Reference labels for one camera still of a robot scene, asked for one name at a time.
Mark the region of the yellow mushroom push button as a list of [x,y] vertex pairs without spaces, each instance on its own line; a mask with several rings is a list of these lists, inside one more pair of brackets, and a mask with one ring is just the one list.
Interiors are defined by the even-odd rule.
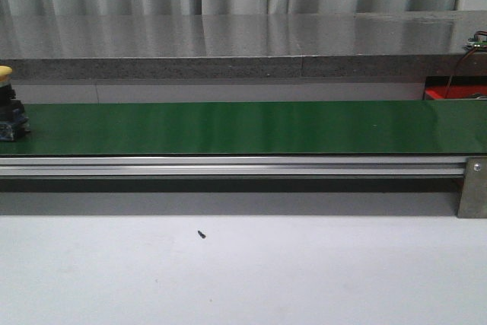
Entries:
[[10,77],[11,67],[1,66],[1,141],[14,142],[30,133],[24,105],[16,98]]

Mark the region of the grey stone counter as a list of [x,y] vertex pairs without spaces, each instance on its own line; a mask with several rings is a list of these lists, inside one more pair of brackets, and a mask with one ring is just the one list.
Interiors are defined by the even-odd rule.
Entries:
[[486,74],[464,46],[484,11],[4,16],[19,79],[444,77]]

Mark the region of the green conveyor belt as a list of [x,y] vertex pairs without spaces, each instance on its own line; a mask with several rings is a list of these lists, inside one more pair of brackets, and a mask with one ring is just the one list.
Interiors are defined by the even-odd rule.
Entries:
[[483,155],[483,100],[29,104],[4,156]]

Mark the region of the red plastic tray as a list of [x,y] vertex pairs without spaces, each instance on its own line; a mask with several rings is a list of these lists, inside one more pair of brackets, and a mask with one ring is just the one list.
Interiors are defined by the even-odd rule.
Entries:
[[428,77],[425,82],[424,100],[486,99],[485,76]]

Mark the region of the small green circuit board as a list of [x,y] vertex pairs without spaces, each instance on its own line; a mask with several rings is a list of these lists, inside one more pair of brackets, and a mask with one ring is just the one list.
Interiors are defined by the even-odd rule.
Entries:
[[487,32],[476,31],[472,37],[470,37],[465,46],[465,50],[486,51],[487,50]]

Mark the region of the aluminium conveyor frame rail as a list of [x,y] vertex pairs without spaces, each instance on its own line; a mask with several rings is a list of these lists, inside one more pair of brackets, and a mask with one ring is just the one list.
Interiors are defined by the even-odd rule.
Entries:
[[459,176],[465,156],[151,156],[2,158],[9,177]]

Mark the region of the steel conveyor support bracket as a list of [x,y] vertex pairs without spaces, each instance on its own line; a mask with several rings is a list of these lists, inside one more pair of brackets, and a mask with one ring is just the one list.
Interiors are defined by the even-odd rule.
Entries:
[[486,157],[466,163],[458,218],[486,218]]

